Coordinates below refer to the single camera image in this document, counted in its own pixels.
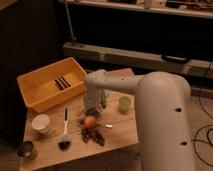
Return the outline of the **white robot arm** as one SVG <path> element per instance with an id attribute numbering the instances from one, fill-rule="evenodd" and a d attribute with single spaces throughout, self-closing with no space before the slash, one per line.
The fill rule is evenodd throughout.
<path id="1" fill-rule="evenodd" d="M 183 77 L 160 71 L 111 77 L 101 69 L 84 84 L 88 109 L 100 104 L 104 89 L 134 96 L 142 171 L 196 171 L 186 109 L 191 88 Z"/>

